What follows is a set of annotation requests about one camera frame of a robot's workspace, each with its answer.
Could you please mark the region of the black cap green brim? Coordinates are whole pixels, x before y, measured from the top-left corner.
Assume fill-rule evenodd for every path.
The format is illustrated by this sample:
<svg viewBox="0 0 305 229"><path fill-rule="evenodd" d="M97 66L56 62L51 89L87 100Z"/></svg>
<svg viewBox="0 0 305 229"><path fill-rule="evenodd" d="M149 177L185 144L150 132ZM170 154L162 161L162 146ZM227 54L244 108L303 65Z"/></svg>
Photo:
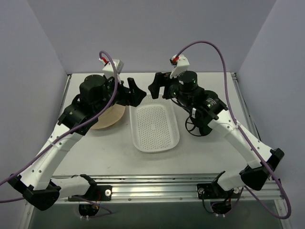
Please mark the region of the black cap green brim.
<svg viewBox="0 0 305 229"><path fill-rule="evenodd" d="M191 108L191 121L199 129L200 136L207 136L211 133L212 128L208 124L213 119L213 114L209 106L199 106Z"/></svg>

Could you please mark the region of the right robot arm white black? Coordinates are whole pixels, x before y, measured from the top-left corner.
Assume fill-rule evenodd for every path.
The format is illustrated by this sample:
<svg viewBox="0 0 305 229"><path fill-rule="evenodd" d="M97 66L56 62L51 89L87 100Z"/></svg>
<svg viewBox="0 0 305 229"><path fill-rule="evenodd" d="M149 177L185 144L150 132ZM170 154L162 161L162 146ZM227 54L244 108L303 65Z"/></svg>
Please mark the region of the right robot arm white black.
<svg viewBox="0 0 305 229"><path fill-rule="evenodd" d="M201 136L218 132L247 163L241 171L221 172L211 183L213 194L222 197L242 186L261 190L284 157L284 152L265 145L247 129L240 131L242 125L233 121L227 105L217 93L198 85L196 72L184 71L176 78L171 78L169 73L156 73L148 87L153 99L159 97L161 87L164 88L163 98L176 99Z"/></svg>

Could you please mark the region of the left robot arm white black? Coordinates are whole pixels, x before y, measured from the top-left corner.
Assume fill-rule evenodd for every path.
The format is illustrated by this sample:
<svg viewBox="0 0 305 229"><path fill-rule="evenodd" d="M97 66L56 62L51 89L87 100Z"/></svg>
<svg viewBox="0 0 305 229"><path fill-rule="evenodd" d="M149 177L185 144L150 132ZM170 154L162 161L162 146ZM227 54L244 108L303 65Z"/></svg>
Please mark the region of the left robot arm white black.
<svg viewBox="0 0 305 229"><path fill-rule="evenodd" d="M98 117L109 107L119 104L137 107L147 93L133 78L128 87L117 77L98 74L87 76L79 86L79 93L60 115L52 134L37 154L36 159L8 183L41 211L49 209L58 199L79 196L96 200L101 195L97 183L86 174L55 179L53 174L73 146L98 122Z"/></svg>

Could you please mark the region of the beige cloth hat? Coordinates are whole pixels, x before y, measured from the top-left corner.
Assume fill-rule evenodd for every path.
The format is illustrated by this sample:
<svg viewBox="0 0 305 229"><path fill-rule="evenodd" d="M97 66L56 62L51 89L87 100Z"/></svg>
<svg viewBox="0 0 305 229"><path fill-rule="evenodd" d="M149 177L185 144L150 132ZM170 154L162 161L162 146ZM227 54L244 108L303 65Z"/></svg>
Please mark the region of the beige cloth hat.
<svg viewBox="0 0 305 229"><path fill-rule="evenodd" d="M91 129L98 130L110 127L117 123L124 115L125 106L115 104L108 108L104 113L98 117L98 122L95 123Z"/></svg>

